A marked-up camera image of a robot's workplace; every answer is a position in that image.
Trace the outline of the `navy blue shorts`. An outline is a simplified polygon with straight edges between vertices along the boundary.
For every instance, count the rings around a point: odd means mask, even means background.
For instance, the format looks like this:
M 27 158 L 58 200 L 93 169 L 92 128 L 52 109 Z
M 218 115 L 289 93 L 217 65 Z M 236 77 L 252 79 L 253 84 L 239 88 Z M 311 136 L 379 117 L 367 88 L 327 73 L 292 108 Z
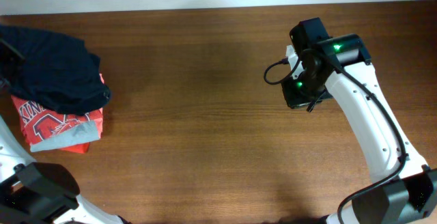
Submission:
M 111 99 L 100 58 L 83 40 L 27 27 L 1 26 L 1 84 L 11 95 L 61 114 L 83 115 Z

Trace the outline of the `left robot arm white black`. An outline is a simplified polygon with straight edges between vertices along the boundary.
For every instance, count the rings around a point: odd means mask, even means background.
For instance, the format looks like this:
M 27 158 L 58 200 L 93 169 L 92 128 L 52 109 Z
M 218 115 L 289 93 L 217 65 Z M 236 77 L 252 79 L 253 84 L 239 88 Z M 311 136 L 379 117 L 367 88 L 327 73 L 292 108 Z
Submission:
M 39 163 L 1 120 L 1 222 L 5 224 L 127 224 L 80 194 L 62 165 Z

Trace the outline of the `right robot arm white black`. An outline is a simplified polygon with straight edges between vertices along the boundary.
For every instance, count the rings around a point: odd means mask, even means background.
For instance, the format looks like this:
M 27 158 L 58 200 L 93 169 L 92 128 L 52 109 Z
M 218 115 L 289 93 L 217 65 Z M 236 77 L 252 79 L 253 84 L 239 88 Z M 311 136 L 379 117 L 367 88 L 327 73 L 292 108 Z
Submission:
M 436 209 L 436 171 L 417 152 L 386 101 L 371 56 L 356 34 L 334 38 L 319 18 L 290 31 L 281 82 L 291 109 L 333 99 L 352 128 L 371 184 L 346 197 L 322 223 L 411 223 Z

